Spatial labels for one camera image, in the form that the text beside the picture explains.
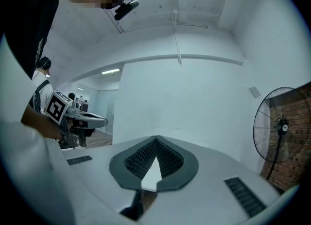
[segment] white ceiling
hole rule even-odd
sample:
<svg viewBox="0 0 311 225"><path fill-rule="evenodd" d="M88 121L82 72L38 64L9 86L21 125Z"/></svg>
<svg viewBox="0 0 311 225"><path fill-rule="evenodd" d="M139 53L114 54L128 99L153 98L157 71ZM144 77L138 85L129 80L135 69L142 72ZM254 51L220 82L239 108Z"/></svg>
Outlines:
<svg viewBox="0 0 311 225"><path fill-rule="evenodd" d="M88 9L60 0L43 53L52 59L52 75L64 73L83 50L103 37L140 28L177 24L212 27L232 33L245 0L138 0L139 7L121 21L113 19L114 9Z"/></svg>

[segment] standing fan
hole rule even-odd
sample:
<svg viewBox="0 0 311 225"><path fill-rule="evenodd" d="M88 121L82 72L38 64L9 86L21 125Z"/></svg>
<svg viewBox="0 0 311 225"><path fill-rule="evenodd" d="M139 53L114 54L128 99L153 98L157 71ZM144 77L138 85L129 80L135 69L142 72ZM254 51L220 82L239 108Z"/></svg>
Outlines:
<svg viewBox="0 0 311 225"><path fill-rule="evenodd" d="M310 129L307 100L298 90L280 87L260 104L253 127L254 144L259 155L276 163L293 158L304 145Z"/></svg>

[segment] floor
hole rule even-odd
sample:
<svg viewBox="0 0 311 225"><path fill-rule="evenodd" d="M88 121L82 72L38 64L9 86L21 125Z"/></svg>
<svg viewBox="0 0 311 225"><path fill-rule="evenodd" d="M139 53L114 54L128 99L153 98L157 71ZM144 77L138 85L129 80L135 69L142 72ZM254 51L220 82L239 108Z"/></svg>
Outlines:
<svg viewBox="0 0 311 225"><path fill-rule="evenodd" d="M86 138L87 148L100 147L104 145L112 145L112 135L95 129L91 137Z"/></svg>

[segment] fan stand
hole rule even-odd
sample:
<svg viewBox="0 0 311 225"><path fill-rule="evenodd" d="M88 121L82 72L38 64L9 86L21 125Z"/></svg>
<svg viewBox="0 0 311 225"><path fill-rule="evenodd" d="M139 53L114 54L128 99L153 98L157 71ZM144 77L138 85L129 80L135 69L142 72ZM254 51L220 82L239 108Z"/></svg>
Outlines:
<svg viewBox="0 0 311 225"><path fill-rule="evenodd" d="M270 178L272 171L274 169L274 166L276 164L278 152L279 152L280 147L281 147L282 138L284 135L286 135L286 132L288 130L288 126L289 126L289 123L288 123L287 119L281 118L278 120L278 123L277 123L278 140L277 140L277 147L276 147L276 155L274 157L271 169L270 169L269 174L267 176L267 180Z"/></svg>

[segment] ceiling light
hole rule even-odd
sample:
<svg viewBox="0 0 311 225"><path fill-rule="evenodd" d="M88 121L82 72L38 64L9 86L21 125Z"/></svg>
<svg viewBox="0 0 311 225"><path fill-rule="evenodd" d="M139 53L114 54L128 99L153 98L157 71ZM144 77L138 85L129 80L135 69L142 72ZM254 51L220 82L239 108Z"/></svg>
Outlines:
<svg viewBox="0 0 311 225"><path fill-rule="evenodd" d="M105 75L105 74L109 74L109 73L113 73L113 72L117 72L117 71L120 71L120 69L112 69L112 70L104 71L104 72L102 72L102 74Z"/></svg>

